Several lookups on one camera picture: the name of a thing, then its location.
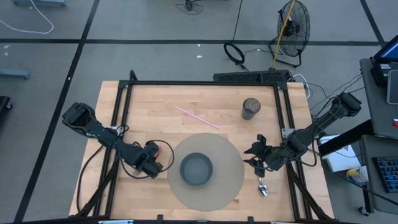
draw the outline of cup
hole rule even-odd
[[[258,100],[254,98],[247,98],[243,101],[242,118],[250,120],[258,111],[260,111],[260,109],[261,104]]]

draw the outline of floor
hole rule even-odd
[[[204,11],[197,16],[179,11],[176,2],[183,0],[66,0],[66,7],[38,5],[55,26],[47,35],[16,32],[0,24],[0,68],[31,74],[28,80],[0,78],[0,95],[10,96],[14,103],[0,130],[0,223],[14,220],[39,152],[46,149],[23,220],[68,215],[86,139],[61,125],[59,114],[75,101],[95,107],[103,80],[127,79],[131,69],[140,80],[212,80],[214,73],[242,71],[223,50],[223,43],[233,38],[240,1],[200,1]],[[286,2],[243,1],[235,38],[241,40],[242,51],[266,49],[263,41],[277,35],[277,11]],[[312,22],[303,65],[293,69],[277,64],[277,68],[302,74],[327,94],[359,75],[359,60],[374,55],[397,34],[398,25],[391,21],[398,1],[302,2]],[[19,29],[50,28],[34,9],[5,0],[0,2],[0,19]],[[246,56],[250,70],[271,66],[269,53]],[[362,86],[359,80],[348,90]],[[310,91],[313,107],[324,96],[316,86],[310,85]],[[354,95],[363,109],[356,117],[330,126],[329,134],[342,133],[369,118],[364,90]],[[356,209],[363,206],[362,191],[327,173],[326,180],[336,218],[356,223],[392,223],[398,218],[381,212],[360,215]]]

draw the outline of black keyboard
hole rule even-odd
[[[287,82],[290,78],[288,70],[268,70],[256,72],[231,72],[217,73],[213,75],[218,82]]]
[[[386,192],[398,192],[398,157],[374,157],[372,160]]]

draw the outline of spoon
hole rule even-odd
[[[259,191],[262,196],[266,197],[268,196],[268,188],[266,185],[262,184],[261,177],[259,177]]]

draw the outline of wooden tabletop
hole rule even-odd
[[[96,117],[104,126],[109,126],[116,99],[118,82],[103,82],[96,105]],[[290,103],[296,128],[311,124],[310,112],[302,83],[288,83]],[[253,97],[260,101],[261,110],[255,117],[246,121],[241,118],[242,103]],[[280,92],[284,121],[287,125],[283,93]],[[175,109],[178,106],[217,125],[216,129]],[[138,141],[144,144],[151,139],[162,139],[172,147],[196,133],[216,133],[229,139],[241,153],[243,159],[251,156],[243,154],[256,141],[257,134],[267,138],[267,144],[278,146],[281,142],[280,128],[275,105],[273,87],[268,86],[188,86],[188,85],[134,85],[127,125],[125,142]],[[167,165],[170,151],[162,146],[159,162]],[[97,140],[89,139],[82,164],[99,148]],[[98,186],[103,163],[104,150],[88,165],[81,186],[80,205],[83,206]],[[313,163],[309,151],[303,161]],[[192,210],[182,204],[172,193],[167,182],[167,173],[156,179],[135,180],[119,169],[111,218],[151,219],[163,214],[166,220],[228,220],[245,221],[253,216],[255,221],[294,221],[292,202],[285,166],[277,172],[266,172],[263,183],[268,186],[269,196],[264,198],[257,190],[258,181],[254,169],[244,165],[244,183],[238,196],[229,205],[212,212]],[[316,167],[304,166],[307,188],[325,213],[333,217],[325,176],[320,162]],[[103,194],[101,214],[104,213],[108,190]],[[298,195],[300,216],[305,218],[301,195]],[[75,214],[76,193],[70,214]]]

